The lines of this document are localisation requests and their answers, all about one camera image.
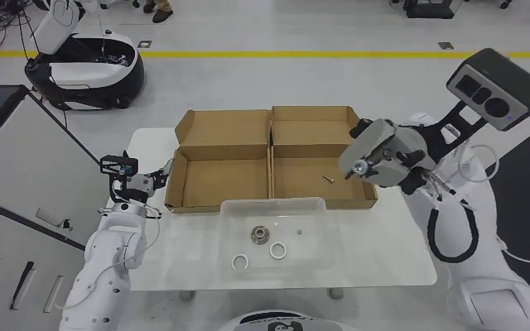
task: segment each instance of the white ring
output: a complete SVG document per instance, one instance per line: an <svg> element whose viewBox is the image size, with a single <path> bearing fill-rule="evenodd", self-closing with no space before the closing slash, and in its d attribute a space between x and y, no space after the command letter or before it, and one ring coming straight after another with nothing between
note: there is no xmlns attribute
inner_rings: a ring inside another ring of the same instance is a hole
<svg viewBox="0 0 530 331"><path fill-rule="evenodd" d="M272 249L276 246L276 245L279 245L279 246L282 246L283 247L283 254L278 256L278 255L274 255L274 253L272 252ZM276 260L281 260L285 257L285 255L287 255L287 246L285 246L283 244L283 242L275 242L271 245L271 248L268 250L270 253L271 253L271 257L276 259Z"/></svg>
<svg viewBox="0 0 530 331"><path fill-rule="evenodd" d="M238 258L238 257L242 257L243 259L245 259L245 267L244 269L247 269L248 268L248 257L244 254L238 254L238 255L235 255L234 257L232 257L232 269L236 270L237 268L235 267L235 260Z"/></svg>

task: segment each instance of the person's shoe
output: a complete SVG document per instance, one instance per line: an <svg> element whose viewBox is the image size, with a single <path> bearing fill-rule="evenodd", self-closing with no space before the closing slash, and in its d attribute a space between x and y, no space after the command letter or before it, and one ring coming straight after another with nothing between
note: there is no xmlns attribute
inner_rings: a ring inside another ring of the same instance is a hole
<svg viewBox="0 0 530 331"><path fill-rule="evenodd" d="M153 23L163 22L171 15L173 15L173 11L164 12L158 9L157 13L155 13L155 16L152 17L152 22Z"/></svg>
<svg viewBox="0 0 530 331"><path fill-rule="evenodd" d="M150 14L152 13L152 10L155 9L155 2L146 2L145 5L143 5L143 12L145 12L146 14Z"/></svg>

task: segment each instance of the open cardboard box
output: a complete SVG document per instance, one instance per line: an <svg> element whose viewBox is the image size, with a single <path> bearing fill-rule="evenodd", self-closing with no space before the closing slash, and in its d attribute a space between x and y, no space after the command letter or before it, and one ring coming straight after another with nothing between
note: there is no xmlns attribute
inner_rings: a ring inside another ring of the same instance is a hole
<svg viewBox="0 0 530 331"><path fill-rule="evenodd" d="M174 213L220 210L230 199L272 196L269 110L193 111L175 129L180 147L166 192Z"/></svg>
<svg viewBox="0 0 530 331"><path fill-rule="evenodd" d="M372 208L378 198L373 185L345 180L339 169L358 121L351 107L273 107L272 197L322 197L328 209Z"/></svg>

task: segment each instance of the floor marking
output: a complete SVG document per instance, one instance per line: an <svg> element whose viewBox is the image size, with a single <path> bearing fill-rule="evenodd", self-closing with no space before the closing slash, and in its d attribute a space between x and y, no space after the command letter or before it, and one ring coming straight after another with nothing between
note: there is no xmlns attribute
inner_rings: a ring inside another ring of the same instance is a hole
<svg viewBox="0 0 530 331"><path fill-rule="evenodd" d="M474 51L385 51L385 50L142 50L151 59L465 59ZM509 58L529 59L530 51L502 52ZM36 56L29 50L27 55ZM23 58L23 50L0 50L0 58Z"/></svg>

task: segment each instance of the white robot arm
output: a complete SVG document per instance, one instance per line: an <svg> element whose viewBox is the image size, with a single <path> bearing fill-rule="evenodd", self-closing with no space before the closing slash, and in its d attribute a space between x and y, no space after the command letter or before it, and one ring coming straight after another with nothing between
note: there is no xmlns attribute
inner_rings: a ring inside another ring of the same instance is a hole
<svg viewBox="0 0 530 331"><path fill-rule="evenodd" d="M487 123L507 131L527 118L528 86L529 73L494 50L482 50L447 82L461 101L445 118L408 126L361 120L350 132L352 146L340 158L346 178L355 175L382 187L401 187L431 252L449 270L449 310L477 329L530 329L530 287L502 255L489 182L470 192L458 188L458 179L468 180L470 174L463 172L463 151L450 153ZM460 115L466 106L479 114L478 121ZM480 164L472 172L485 177Z"/></svg>
<svg viewBox="0 0 530 331"><path fill-rule="evenodd" d="M113 330L127 302L131 283L128 271L142 264L144 252L154 244L158 234L147 246L145 234L147 198L164 187L173 160L151 174L137 174L137 160L124 156L106 156L102 172L110 176L111 209L101 209L106 219L89 239L84 252L84 267L77 275L63 309L60 330ZM116 191L114 182L121 188ZM160 212L154 212L160 218ZM125 227L118 231L112 227Z"/></svg>

